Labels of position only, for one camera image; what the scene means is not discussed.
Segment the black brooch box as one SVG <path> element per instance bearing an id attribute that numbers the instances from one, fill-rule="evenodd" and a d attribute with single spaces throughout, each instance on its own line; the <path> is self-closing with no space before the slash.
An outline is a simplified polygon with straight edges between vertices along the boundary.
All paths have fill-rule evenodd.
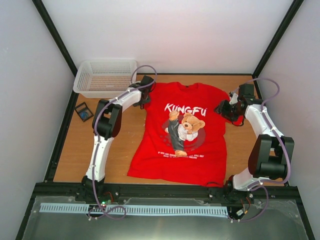
<path id="1" fill-rule="evenodd" d="M 82 122 L 86 122 L 94 116 L 94 114 L 85 102 L 82 102 L 79 105 L 77 105 L 74 110 L 76 114 L 79 116 L 79 118 L 82 120 Z"/>

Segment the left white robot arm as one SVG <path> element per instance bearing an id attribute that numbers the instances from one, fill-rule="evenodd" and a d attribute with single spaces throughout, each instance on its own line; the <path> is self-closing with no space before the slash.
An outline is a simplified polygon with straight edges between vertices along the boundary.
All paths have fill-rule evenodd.
<path id="1" fill-rule="evenodd" d="M 149 93 L 155 85 L 150 76 L 143 76 L 140 82 L 132 83 L 123 93 L 109 100 L 99 100 L 92 121 L 94 133 L 93 150 L 88 169 L 82 178 L 86 195 L 92 201 L 99 201 L 104 195 L 105 167 L 113 140 L 119 134 L 123 112 L 131 106 L 143 107 L 149 100 Z"/>

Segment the red kungfu bear t-shirt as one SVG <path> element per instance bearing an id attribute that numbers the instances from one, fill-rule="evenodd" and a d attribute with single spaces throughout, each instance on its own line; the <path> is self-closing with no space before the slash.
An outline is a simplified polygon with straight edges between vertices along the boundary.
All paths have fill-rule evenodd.
<path id="1" fill-rule="evenodd" d="M 158 83 L 127 175 L 221 187 L 227 167 L 226 120 L 215 108 L 228 94 L 203 83 Z"/>

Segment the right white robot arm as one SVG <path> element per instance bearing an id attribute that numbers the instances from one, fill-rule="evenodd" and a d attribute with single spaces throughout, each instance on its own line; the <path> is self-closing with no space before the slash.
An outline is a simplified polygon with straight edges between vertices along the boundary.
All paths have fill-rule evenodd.
<path id="1" fill-rule="evenodd" d="M 295 142 L 278 130 L 265 104 L 255 97 L 254 86 L 244 83 L 214 110 L 232 124 L 238 119 L 248 120 L 256 136 L 247 168 L 225 183 L 226 197 L 250 192 L 265 183 L 286 184 L 289 180 Z"/>

